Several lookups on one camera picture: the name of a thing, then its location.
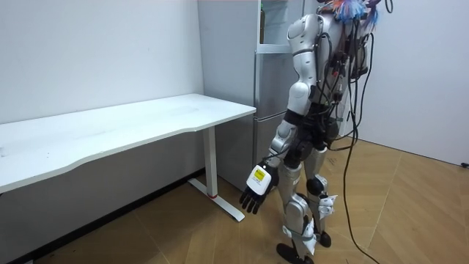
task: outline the baseboard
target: baseboard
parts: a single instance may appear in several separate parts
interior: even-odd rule
[[[44,246],[41,246],[38,249],[35,249],[32,252],[29,252],[16,260],[10,261],[7,264],[24,264],[27,263],[30,260],[37,260],[41,257],[46,256],[47,254],[50,254],[51,252],[56,251],[57,249],[67,245],[68,243],[90,233],[91,231],[94,231],[103,225],[119,218],[120,216],[125,215],[126,213],[131,212],[132,210],[135,210],[136,208],[141,207],[142,205],[151,202],[152,200],[160,197],[161,195],[174,190],[175,188],[183,185],[184,183],[187,183],[188,180],[198,177],[200,175],[203,175],[205,173],[205,168],[200,169],[196,172],[193,172],[189,174],[188,176],[185,176],[184,178],[177,180],[168,186],[165,186],[157,191],[152,192],[151,194],[146,195],[145,197],[142,197],[134,202],[131,202],[128,205],[125,205],[117,210],[115,210],[112,213],[109,213],[97,220],[94,220],[93,222],[86,224],[77,230],[73,230],[72,232],[57,238],[55,241],[52,241],[50,243],[47,243]]]

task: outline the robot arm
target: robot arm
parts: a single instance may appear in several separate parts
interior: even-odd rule
[[[299,79],[290,87],[287,112],[270,144],[270,155],[253,169],[247,180],[248,187],[240,198],[240,203],[243,208],[248,208],[249,213],[257,213],[265,196],[273,186],[277,186],[278,166],[310,109],[311,95],[316,92],[317,84],[315,50],[319,35],[316,15],[305,15],[289,27],[288,41]]]

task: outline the black cable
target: black cable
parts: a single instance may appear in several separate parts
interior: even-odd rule
[[[354,41],[357,39],[357,34],[358,34],[358,25],[357,24],[355,26],[355,32],[354,32]],[[358,60],[357,60],[357,54],[358,54],[358,49],[357,49],[357,45],[354,45],[355,46],[355,74],[358,74]],[[352,93],[352,87],[351,87],[351,78],[350,78],[350,74],[351,74],[351,67],[349,67],[349,76],[348,76],[348,80],[347,80],[347,88],[349,90],[349,93],[351,94]],[[356,142],[358,141],[358,124],[357,124],[357,121],[356,121],[356,109],[357,109],[357,95],[358,94],[358,82],[356,81],[355,82],[355,99],[354,99],[354,104],[352,106],[352,108],[350,109],[350,118],[352,120],[352,125],[353,125],[353,129],[352,129],[352,142],[350,143],[350,146],[348,147],[349,149],[349,153],[348,153],[348,156],[347,156],[347,161],[345,163],[345,168],[344,168],[344,177],[343,177],[343,184],[344,184],[344,189],[343,189],[343,195],[344,195],[344,206],[345,206],[345,213],[347,214],[347,224],[348,224],[348,227],[349,227],[349,232],[350,232],[350,237],[352,238],[352,242],[354,243],[355,247],[361,252],[363,253],[364,255],[366,255],[367,257],[369,257],[370,260],[373,260],[376,264],[380,264],[376,259],[374,259],[370,254],[366,253],[364,250],[362,250],[362,248],[357,244],[357,242],[355,241],[355,237],[353,235],[353,231],[352,231],[352,224],[350,222],[350,213],[349,213],[349,208],[348,208],[348,204],[347,204],[347,171],[349,169],[349,165],[350,165],[350,158],[352,157],[352,152],[353,152],[353,147],[355,146]]]
[[[394,11],[394,3],[393,3],[393,0],[385,0],[385,5],[386,5],[386,11],[388,11],[388,13],[392,14],[393,11]]]
[[[360,21],[359,20],[356,20],[353,22],[352,24],[352,31],[350,32],[350,36],[352,37],[353,41],[354,41],[354,54],[353,54],[353,61],[355,63],[355,66],[354,66],[354,70],[355,70],[355,75],[357,76],[358,75],[358,47],[356,45],[356,40],[357,40],[357,36],[358,36],[358,30],[359,30],[359,26],[360,26]],[[352,45],[350,45],[349,47],[349,51],[347,52],[349,54],[349,58],[350,60],[352,59],[352,56],[350,54],[352,54],[351,52],[351,49],[352,48]],[[352,83],[352,65],[349,66],[348,68],[348,77],[347,77],[347,88],[349,90],[349,95],[352,94],[352,87],[351,87],[351,83]],[[355,113],[356,113],[356,109],[357,109],[357,103],[358,103],[358,82],[355,82],[355,97],[354,97],[354,103],[353,103],[353,106],[352,106],[352,99],[350,99],[350,115],[353,115],[355,116]],[[352,132],[354,132],[354,134],[358,134],[358,131],[356,129],[353,129]],[[358,137],[357,139],[355,137],[352,137],[352,144],[356,144],[358,141]],[[337,148],[337,149],[332,149],[329,147],[329,150],[331,151],[341,151],[341,150],[348,150],[350,149],[350,147],[340,147],[340,148]]]
[[[352,135],[352,137],[356,138],[358,140],[358,127],[357,127],[357,123],[356,123],[356,120],[355,120],[355,114],[352,113],[351,118],[352,118],[352,124],[353,124],[353,135]],[[353,151],[353,146],[354,145],[355,144],[352,141],[352,143],[350,144],[350,148],[349,148],[349,154],[347,156],[347,162],[345,163],[344,178],[343,178],[343,181],[344,181],[344,190],[343,190],[344,206],[345,206],[345,213],[347,214],[347,223],[348,223],[348,227],[349,227],[350,237],[352,238],[352,242],[355,244],[355,247],[361,253],[365,254],[367,257],[369,257],[370,260],[373,260],[376,264],[380,264],[374,257],[372,257],[370,254],[366,253],[364,250],[362,250],[361,247],[357,244],[357,242],[355,241],[355,237],[353,236],[352,224],[350,223],[350,213],[349,213],[349,208],[348,208],[348,204],[347,204],[347,170],[349,169],[350,158],[352,157],[352,151]]]
[[[360,118],[358,118],[357,127],[360,126],[361,119],[363,117],[363,99],[365,98],[366,85],[368,84],[368,80],[369,80],[370,74],[372,73],[372,68],[373,68],[374,34],[370,33],[369,36],[372,37],[372,47],[371,47],[370,57],[369,57],[369,70],[368,70],[368,74],[366,75],[365,84],[363,85],[363,91],[361,91]],[[341,140],[345,137],[348,137],[350,134],[352,134],[352,132],[353,132],[353,130],[351,130],[349,133],[346,133],[345,135],[341,136],[340,138],[337,138],[336,140]]]
[[[286,148],[286,149],[284,149],[284,150],[282,150],[281,152],[279,152],[279,153],[277,153],[277,154],[273,154],[273,155],[269,155],[269,156],[267,156],[267,157],[264,157],[264,158],[262,158],[262,160],[263,160],[263,161],[266,161],[266,160],[268,160],[269,158],[273,158],[273,157],[280,156],[280,155],[284,154],[285,152],[287,152],[288,149],[289,149],[289,147]]]
[[[320,99],[318,100],[318,103],[321,103],[321,100],[322,100],[322,95],[324,94],[325,96],[325,93],[324,93],[324,88],[325,88],[325,85],[326,83],[328,82],[328,75],[329,75],[329,63],[330,61],[332,60],[332,40],[330,40],[330,35],[326,32],[323,32],[319,35],[319,37],[317,38],[319,42],[321,39],[322,39],[322,36],[326,36],[326,38],[328,39],[328,44],[329,44],[329,54],[328,54],[328,62],[326,63],[325,65],[325,68],[324,68],[324,82],[322,83],[322,91],[321,91],[321,95],[320,95]]]

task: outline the white desk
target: white desk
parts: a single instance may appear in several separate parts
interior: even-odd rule
[[[190,94],[3,124],[0,194],[133,147],[204,130],[207,187],[195,179],[189,182],[241,221],[244,215],[217,196],[214,126],[255,111]]]

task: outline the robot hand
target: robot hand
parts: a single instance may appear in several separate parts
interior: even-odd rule
[[[248,187],[244,190],[240,198],[243,209],[257,214],[259,207],[265,200],[274,186],[278,185],[278,169],[269,166],[266,162],[259,162],[246,181]]]

